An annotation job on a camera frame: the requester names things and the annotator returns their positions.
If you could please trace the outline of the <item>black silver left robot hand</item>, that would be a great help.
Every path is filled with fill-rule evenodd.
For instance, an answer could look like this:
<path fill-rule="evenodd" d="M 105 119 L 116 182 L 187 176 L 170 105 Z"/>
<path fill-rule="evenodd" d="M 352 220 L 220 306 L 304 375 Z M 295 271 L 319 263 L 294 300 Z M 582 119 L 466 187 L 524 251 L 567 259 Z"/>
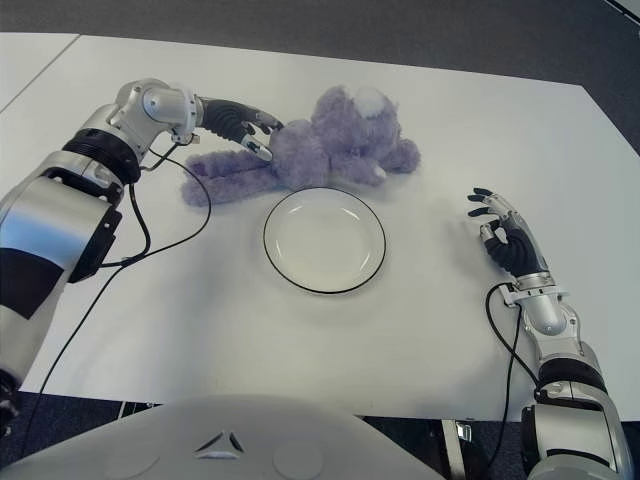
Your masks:
<path fill-rule="evenodd" d="M 273 153 L 255 137 L 255 128 L 265 135 L 281 130 L 284 125 L 276 117 L 230 100 L 199 97 L 199 101 L 202 105 L 200 128 L 241 145 L 262 161 L 272 161 Z"/>

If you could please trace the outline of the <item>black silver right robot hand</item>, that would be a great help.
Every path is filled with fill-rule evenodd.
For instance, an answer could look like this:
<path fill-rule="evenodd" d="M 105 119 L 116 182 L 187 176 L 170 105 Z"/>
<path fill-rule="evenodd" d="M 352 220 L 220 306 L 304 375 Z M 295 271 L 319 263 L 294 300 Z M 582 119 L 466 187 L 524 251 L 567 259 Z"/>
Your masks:
<path fill-rule="evenodd" d="M 474 188 L 467 199 L 482 204 L 469 211 L 469 217 L 495 217 L 480 226 L 480 239 L 487 254 L 500 268 L 514 278 L 549 272 L 527 222 L 511 203 L 484 188 Z"/>

